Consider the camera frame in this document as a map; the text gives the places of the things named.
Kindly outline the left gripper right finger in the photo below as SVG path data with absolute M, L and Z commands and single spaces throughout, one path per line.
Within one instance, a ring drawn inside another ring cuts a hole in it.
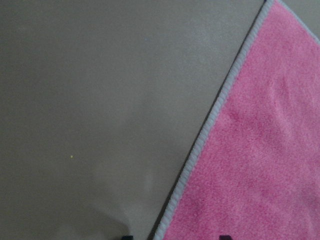
M 219 240 L 233 240 L 230 235 L 220 235 Z

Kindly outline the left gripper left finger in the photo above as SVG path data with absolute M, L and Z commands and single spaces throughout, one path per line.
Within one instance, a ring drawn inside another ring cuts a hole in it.
M 125 235 L 121 237 L 121 240 L 134 240 L 133 235 Z

